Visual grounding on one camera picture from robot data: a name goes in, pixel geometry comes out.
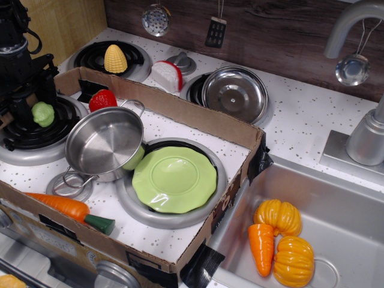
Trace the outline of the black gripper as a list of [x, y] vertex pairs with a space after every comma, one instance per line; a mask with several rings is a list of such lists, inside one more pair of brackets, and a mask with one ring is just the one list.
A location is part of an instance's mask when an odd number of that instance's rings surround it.
[[27, 98], [56, 107], [58, 98], [54, 77], [58, 68], [50, 53], [32, 59], [28, 53], [1, 54], [1, 119], [13, 117], [23, 126], [33, 126]]

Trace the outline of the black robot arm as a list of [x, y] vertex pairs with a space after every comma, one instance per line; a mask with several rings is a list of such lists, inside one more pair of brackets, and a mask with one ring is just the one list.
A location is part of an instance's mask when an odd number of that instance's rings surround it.
[[1, 1], [1, 128], [13, 121], [31, 127], [34, 104], [57, 104], [58, 69], [52, 54], [32, 58], [42, 42], [28, 28], [30, 20], [20, 1]]

